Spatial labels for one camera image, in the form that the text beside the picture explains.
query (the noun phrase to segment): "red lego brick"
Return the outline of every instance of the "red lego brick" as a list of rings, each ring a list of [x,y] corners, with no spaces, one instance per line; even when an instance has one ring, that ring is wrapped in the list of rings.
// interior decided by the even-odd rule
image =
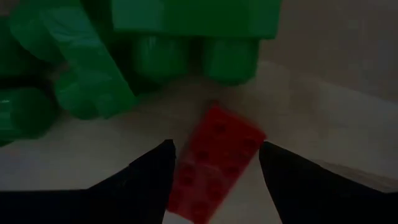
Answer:
[[[265,138],[249,122],[212,106],[178,162],[168,210],[207,223]]]

